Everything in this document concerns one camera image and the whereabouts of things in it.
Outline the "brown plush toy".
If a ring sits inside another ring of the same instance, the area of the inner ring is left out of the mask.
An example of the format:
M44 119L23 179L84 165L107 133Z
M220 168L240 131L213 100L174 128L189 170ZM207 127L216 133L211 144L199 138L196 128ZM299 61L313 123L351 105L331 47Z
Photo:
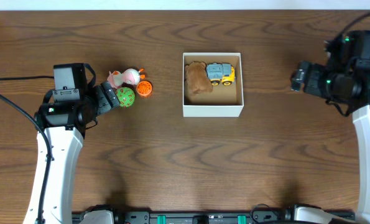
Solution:
M188 92L191 95L211 93L213 91L211 81L206 74L205 62L192 62L186 65L185 76Z

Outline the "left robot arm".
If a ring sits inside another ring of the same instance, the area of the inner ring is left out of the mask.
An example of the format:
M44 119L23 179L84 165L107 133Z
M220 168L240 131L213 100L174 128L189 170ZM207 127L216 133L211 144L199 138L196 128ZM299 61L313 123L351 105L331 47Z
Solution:
M73 186L85 132L54 124L37 133L38 158L24 223L113 223L110 208L72 213Z

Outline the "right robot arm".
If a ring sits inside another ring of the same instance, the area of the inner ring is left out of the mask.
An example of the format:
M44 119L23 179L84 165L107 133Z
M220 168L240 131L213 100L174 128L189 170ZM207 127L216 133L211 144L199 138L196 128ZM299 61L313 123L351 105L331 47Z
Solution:
M370 30L340 32L326 43L326 65L302 61L291 89L323 98L352 117L359 151L359 200L356 223L370 223Z

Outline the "grey yellow toy truck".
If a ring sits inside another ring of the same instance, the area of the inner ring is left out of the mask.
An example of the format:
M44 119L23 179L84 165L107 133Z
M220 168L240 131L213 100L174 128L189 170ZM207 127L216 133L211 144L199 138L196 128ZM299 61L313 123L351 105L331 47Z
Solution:
M235 68L229 63L208 64L206 74L212 86L218 86L220 83L230 86L235 81Z

